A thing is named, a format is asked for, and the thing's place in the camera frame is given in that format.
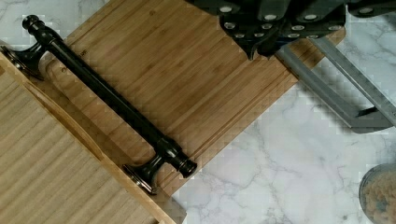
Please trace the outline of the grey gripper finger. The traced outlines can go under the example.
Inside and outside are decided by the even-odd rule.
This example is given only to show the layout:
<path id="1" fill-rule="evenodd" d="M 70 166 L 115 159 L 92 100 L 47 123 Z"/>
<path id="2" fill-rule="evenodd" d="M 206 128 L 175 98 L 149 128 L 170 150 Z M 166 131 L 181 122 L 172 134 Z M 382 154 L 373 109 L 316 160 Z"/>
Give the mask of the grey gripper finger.
<path id="1" fill-rule="evenodd" d="M 395 106 L 332 42 L 326 38 L 313 39 L 312 44 L 376 107 L 396 125 Z"/>
<path id="2" fill-rule="evenodd" d="M 374 106 L 359 110 L 333 91 L 315 75 L 289 48 L 283 47 L 276 57 L 299 78 L 354 133 L 373 133 L 393 126 Z"/>

